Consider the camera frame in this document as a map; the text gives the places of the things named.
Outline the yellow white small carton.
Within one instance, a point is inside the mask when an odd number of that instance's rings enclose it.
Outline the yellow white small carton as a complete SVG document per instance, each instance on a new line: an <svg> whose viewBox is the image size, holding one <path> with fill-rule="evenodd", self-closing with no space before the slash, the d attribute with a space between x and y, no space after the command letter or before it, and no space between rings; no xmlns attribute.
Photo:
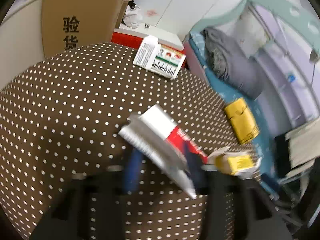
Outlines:
<svg viewBox="0 0 320 240"><path fill-rule="evenodd" d="M250 154L248 151L232 152L230 146L215 150L207 157L207 166L213 171L219 171L241 179L254 178L260 168L262 156Z"/></svg>

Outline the red white carton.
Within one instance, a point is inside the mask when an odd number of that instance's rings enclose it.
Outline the red white carton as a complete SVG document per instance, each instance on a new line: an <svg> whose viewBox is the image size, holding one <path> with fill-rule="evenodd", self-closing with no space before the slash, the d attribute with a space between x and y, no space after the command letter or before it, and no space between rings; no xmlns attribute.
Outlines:
<svg viewBox="0 0 320 240"><path fill-rule="evenodd" d="M143 114L130 115L119 135L190 198L197 197L196 189L203 187L201 166L207 163L207 156L160 105L153 105Z"/></svg>

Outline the hanging beige black clothes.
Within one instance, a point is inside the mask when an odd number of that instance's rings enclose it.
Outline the hanging beige black clothes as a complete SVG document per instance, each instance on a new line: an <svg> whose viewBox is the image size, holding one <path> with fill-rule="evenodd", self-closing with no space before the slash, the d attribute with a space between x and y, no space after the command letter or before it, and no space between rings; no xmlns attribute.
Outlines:
<svg viewBox="0 0 320 240"><path fill-rule="evenodd" d="M274 138L278 178L291 178L311 168L319 158L319 118Z"/></svg>

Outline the yellow crumpled bag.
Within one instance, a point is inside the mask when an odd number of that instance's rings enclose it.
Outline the yellow crumpled bag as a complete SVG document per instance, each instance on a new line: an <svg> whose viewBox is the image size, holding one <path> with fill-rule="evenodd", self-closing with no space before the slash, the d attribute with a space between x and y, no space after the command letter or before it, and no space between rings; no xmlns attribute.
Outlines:
<svg viewBox="0 0 320 240"><path fill-rule="evenodd" d="M244 98L229 103L225 107L225 114L240 144L251 142L259 135L256 120Z"/></svg>

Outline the grey folded duvet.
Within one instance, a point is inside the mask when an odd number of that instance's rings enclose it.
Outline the grey folded duvet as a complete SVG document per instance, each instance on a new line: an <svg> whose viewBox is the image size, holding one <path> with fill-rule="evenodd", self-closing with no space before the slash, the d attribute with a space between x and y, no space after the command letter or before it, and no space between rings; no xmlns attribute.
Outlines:
<svg viewBox="0 0 320 240"><path fill-rule="evenodd" d="M202 35L207 62L214 74L249 98L256 99L263 91L261 72L236 40L212 26L204 28Z"/></svg>

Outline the white medicine box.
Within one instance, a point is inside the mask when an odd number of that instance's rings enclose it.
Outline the white medicine box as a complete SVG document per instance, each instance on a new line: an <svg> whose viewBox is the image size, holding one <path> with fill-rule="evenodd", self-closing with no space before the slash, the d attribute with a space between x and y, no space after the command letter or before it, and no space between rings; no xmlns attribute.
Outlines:
<svg viewBox="0 0 320 240"><path fill-rule="evenodd" d="M176 79L186 56L158 42L149 35L143 38L133 64L169 79Z"/></svg>

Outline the teal candy-print mattress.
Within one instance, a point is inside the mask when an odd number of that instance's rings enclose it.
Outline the teal candy-print mattress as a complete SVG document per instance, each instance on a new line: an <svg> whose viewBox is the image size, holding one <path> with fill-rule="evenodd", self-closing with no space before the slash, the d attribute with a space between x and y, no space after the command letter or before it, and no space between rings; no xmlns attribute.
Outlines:
<svg viewBox="0 0 320 240"><path fill-rule="evenodd" d="M259 135L253 139L255 150L257 154L262 157L260 173L265 173L270 178L278 181L279 178L274 163L274 137L270 133L267 120L258 100L247 97L229 84L219 80L212 70L207 67L207 61L201 51L205 48L204 38L201 33L190 32L184 39L183 45L190 71L212 87L226 103L232 102L238 98L245 99L260 131Z"/></svg>

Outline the red and white box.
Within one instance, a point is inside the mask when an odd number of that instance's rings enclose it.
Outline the red and white box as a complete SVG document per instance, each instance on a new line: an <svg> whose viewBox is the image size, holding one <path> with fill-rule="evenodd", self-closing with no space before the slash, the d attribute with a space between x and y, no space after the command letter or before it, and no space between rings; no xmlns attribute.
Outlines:
<svg viewBox="0 0 320 240"><path fill-rule="evenodd" d="M114 46L107 50L112 61L132 64L171 79L177 76L186 58L182 47L176 49L157 36L128 29L115 29L112 43Z"/></svg>

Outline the brown cardboard box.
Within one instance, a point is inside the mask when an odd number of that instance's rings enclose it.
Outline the brown cardboard box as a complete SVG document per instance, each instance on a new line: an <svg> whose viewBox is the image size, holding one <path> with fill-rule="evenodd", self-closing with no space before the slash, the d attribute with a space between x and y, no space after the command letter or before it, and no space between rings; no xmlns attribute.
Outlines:
<svg viewBox="0 0 320 240"><path fill-rule="evenodd" d="M124 0L42 0L45 57L84 45L108 42Z"/></svg>

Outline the white bed frame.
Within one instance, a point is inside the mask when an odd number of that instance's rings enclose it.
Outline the white bed frame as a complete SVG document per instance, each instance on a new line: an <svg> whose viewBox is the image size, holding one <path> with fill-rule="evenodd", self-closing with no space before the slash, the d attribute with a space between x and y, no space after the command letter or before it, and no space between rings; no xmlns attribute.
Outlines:
<svg viewBox="0 0 320 240"><path fill-rule="evenodd" d="M288 0L241 0L222 15L200 19L189 33L209 26L234 38L260 70L263 91L256 99L274 138L319 118L316 18ZM311 168L277 182L298 180Z"/></svg>

